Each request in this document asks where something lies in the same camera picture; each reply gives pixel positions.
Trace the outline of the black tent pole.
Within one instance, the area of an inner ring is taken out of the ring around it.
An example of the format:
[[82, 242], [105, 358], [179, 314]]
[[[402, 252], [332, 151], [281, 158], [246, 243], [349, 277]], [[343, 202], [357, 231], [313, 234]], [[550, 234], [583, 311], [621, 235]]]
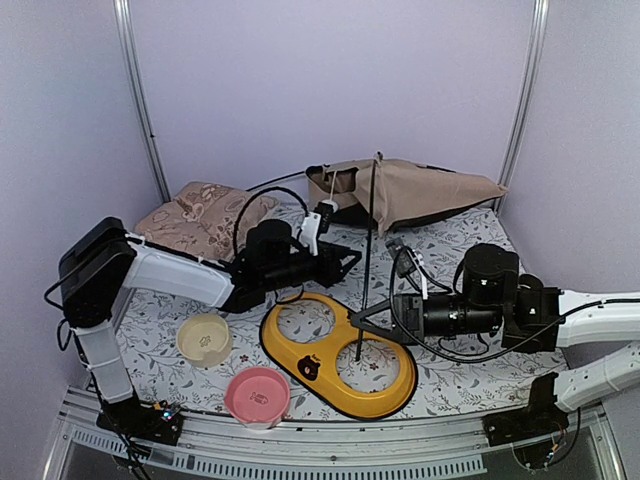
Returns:
[[304, 171], [297, 171], [297, 172], [289, 173], [289, 174], [286, 174], [286, 175], [282, 175], [282, 176], [279, 176], [279, 177], [276, 177], [276, 178], [261, 182], [261, 183], [259, 183], [257, 185], [252, 186], [252, 187], [249, 187], [248, 191], [252, 192], [252, 191], [257, 191], [259, 189], [266, 188], [266, 187], [269, 187], [269, 186], [280, 185], [283, 182], [287, 182], [289, 180], [297, 179], [297, 178], [299, 178], [299, 177], [301, 177], [303, 175], [304, 175]]
[[371, 176], [370, 176], [370, 183], [369, 183], [369, 202], [368, 202], [369, 212], [368, 212], [368, 223], [367, 223], [365, 270], [364, 270], [362, 305], [361, 305], [362, 310], [365, 310], [367, 308], [368, 297], [369, 297], [371, 250], [372, 250], [374, 205], [375, 205], [375, 191], [376, 191], [375, 184], [376, 184], [377, 168], [382, 162], [382, 160], [383, 160], [382, 152], [377, 151], [372, 160]]

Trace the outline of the beige fabric pet tent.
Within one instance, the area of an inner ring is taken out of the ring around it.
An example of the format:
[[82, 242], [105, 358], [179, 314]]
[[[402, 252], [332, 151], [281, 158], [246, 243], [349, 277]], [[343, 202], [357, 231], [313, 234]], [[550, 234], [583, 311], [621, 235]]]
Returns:
[[426, 226], [503, 197], [508, 189], [491, 179], [408, 160], [350, 160], [305, 170], [312, 205], [331, 200], [332, 221], [383, 235]]

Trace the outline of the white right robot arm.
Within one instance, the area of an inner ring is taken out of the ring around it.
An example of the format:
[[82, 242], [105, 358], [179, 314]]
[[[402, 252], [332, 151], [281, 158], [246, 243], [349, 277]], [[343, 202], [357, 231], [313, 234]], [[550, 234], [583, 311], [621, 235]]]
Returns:
[[445, 293], [398, 294], [349, 316], [352, 326], [401, 345], [428, 337], [499, 334], [500, 358], [620, 342], [622, 348], [582, 367], [535, 379], [517, 427], [537, 436], [556, 412], [569, 413], [639, 382], [639, 295], [590, 294], [546, 287], [519, 271], [519, 257], [497, 245], [468, 249]]

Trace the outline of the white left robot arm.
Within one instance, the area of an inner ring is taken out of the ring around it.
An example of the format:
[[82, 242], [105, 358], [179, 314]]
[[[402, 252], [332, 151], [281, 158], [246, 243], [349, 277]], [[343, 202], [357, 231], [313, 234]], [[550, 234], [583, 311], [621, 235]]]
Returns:
[[133, 399], [115, 332], [112, 306], [122, 289], [189, 298], [225, 313], [244, 313], [270, 292], [315, 282], [331, 287], [360, 261], [361, 252], [305, 234], [293, 235], [280, 220], [250, 230], [234, 259], [213, 261], [173, 250], [130, 233], [107, 217], [59, 261], [56, 303], [74, 332], [111, 419], [128, 434], [148, 426], [148, 412]]

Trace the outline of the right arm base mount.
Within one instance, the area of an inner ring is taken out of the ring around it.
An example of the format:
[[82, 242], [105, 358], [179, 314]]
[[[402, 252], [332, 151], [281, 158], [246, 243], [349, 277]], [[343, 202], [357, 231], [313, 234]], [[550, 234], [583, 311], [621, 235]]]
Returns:
[[490, 446], [558, 434], [557, 440], [547, 440], [540, 446], [518, 447], [515, 453], [516, 460], [524, 467], [541, 469], [551, 465], [569, 427], [568, 414], [556, 405], [554, 388], [558, 376], [558, 373], [552, 372], [536, 378], [531, 384], [526, 406], [482, 418]]

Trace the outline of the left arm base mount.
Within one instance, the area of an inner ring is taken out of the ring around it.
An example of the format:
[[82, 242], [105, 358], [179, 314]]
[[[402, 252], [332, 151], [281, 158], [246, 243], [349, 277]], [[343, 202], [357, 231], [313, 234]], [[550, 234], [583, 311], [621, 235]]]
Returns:
[[101, 403], [96, 425], [122, 436], [176, 446], [184, 418], [173, 407], [145, 405], [137, 396], [127, 400]]

